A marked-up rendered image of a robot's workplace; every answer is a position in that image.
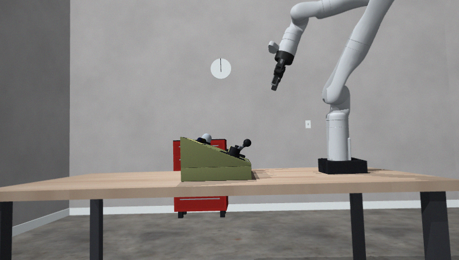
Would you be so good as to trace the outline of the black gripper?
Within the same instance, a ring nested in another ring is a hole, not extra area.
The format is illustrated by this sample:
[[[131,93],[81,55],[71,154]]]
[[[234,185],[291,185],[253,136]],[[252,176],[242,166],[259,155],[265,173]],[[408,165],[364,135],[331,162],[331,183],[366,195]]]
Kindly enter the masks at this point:
[[[288,53],[286,51],[278,50],[274,59],[277,61],[277,64],[274,69],[275,73],[274,73],[273,79],[271,81],[271,85],[272,85],[271,89],[276,91],[278,84],[285,72],[285,68],[286,68],[285,65],[288,65],[288,66],[291,65],[293,62],[294,56],[291,53]]]

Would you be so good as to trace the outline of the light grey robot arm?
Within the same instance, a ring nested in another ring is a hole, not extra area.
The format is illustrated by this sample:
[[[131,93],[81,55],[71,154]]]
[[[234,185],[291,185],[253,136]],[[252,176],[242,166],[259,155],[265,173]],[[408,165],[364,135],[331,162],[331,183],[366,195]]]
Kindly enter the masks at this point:
[[[269,42],[270,53],[275,54],[278,50],[282,50],[295,56],[309,17],[323,19],[367,6],[322,91],[323,101],[330,104],[330,111],[326,115],[327,160],[351,160],[350,91],[345,83],[366,57],[379,26],[393,2],[394,0],[321,0],[298,3],[291,9],[292,21],[280,45],[273,41]]]

